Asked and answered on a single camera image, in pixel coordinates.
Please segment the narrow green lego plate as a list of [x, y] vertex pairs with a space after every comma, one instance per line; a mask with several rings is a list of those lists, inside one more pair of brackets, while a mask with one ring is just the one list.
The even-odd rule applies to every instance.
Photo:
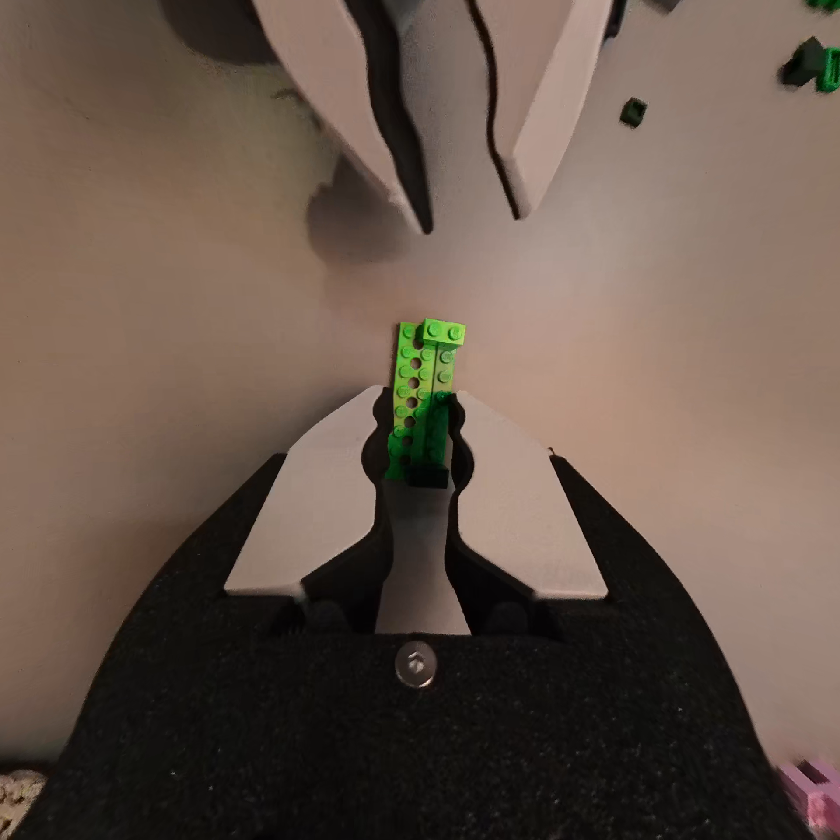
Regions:
[[441, 467], [447, 464], [449, 403], [454, 387], [456, 351], [453, 345], [440, 343], [436, 347], [427, 452], [429, 459]]

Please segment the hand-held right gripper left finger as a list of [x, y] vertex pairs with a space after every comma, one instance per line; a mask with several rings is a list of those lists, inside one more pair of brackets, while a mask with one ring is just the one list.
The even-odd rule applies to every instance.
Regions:
[[392, 398], [372, 385], [289, 449], [226, 583], [228, 595], [377, 601], [393, 565], [382, 482]]

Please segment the pink lego figure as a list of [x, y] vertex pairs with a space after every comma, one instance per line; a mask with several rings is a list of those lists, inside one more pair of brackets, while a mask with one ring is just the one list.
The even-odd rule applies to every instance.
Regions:
[[839, 837], [839, 771], [815, 759], [784, 763], [778, 773], [795, 810], [809, 828]]

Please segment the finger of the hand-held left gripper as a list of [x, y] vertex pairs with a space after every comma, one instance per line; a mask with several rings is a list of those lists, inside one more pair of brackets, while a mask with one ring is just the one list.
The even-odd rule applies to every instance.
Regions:
[[541, 204], [568, 150], [605, 41], [613, 1], [477, 1], [486, 57], [486, 141], [515, 219]]
[[403, 39], [420, 2], [254, 1], [296, 89], [353, 167], [417, 232], [434, 218], [403, 90]]

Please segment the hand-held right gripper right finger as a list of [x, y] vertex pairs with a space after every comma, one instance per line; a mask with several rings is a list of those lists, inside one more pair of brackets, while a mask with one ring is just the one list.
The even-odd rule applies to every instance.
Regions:
[[466, 391], [451, 398], [445, 571], [463, 611], [603, 603], [608, 588], [550, 451]]

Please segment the green holed lego plate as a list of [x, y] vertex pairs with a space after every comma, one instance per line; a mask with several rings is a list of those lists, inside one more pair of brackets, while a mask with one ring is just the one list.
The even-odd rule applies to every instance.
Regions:
[[392, 430], [386, 478], [404, 480], [410, 468], [433, 462], [433, 378], [436, 361], [425, 341], [425, 322], [402, 322], [397, 334], [392, 387]]

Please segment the pile of loose lego pieces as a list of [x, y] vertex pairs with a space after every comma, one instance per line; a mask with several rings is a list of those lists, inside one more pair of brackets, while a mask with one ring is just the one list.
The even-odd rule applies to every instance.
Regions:
[[838, 2], [613, 2], [602, 51], [630, 130], [685, 106], [736, 115], [766, 91], [838, 92]]

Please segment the person in cream knit sweater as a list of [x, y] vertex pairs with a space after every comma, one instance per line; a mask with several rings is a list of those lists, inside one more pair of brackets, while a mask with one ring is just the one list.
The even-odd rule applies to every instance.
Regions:
[[46, 783], [47, 777], [35, 770], [1, 773], [1, 839], [14, 835]]

